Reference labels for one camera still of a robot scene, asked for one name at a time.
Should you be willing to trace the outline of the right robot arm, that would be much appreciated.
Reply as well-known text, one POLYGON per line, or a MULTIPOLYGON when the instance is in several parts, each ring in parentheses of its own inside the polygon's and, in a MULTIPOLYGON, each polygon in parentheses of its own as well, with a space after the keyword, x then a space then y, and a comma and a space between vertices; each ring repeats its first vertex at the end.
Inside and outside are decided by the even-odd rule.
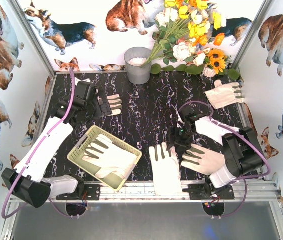
POLYGON ((181 166, 207 176, 216 189, 233 184, 265 165, 252 128, 231 127, 194 112, 183 114, 181 120, 181 127, 173 126, 168 132, 167 149, 175 148, 182 158, 181 166), (222 152, 192 143, 195 134, 217 142, 222 152))

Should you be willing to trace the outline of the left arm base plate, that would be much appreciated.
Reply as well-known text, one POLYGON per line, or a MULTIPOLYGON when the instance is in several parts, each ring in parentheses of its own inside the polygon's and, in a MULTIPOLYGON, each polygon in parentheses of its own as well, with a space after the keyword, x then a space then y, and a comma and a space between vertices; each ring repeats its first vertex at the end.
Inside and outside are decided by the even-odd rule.
POLYGON ((100 199, 100 184, 79 183, 75 192, 56 196, 58 201, 98 201, 100 199))

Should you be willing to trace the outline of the white green work glove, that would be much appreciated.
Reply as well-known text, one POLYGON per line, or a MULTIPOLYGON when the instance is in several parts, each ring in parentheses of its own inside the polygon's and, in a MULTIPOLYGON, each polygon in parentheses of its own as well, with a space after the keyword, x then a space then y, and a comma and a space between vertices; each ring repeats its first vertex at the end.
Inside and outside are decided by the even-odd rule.
POLYGON ((82 160, 100 169, 94 175, 104 179, 110 174, 124 179, 134 166, 137 156, 115 144, 105 135, 100 134, 84 151, 82 160))

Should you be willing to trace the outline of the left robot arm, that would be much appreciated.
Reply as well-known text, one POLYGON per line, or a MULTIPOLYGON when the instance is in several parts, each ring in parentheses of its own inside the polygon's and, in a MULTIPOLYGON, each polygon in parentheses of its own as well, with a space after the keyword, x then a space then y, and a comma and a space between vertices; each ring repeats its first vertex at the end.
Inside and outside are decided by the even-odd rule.
POLYGON ((46 169, 65 139, 81 123, 112 114, 101 86, 80 81, 69 98, 60 101, 47 121, 42 134, 29 153, 14 168, 2 173, 10 194, 39 208, 49 198, 60 195, 79 196, 84 181, 74 175, 45 178, 46 169))

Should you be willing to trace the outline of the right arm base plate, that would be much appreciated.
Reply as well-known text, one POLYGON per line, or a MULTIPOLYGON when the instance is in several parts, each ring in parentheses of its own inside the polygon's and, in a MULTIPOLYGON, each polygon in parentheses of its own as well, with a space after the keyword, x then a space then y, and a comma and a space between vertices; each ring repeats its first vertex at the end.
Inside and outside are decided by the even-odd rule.
POLYGON ((203 183, 189 184, 188 188, 182 190, 189 193, 191 200, 234 200, 233 187, 225 185, 215 188, 210 178, 207 176, 203 183))

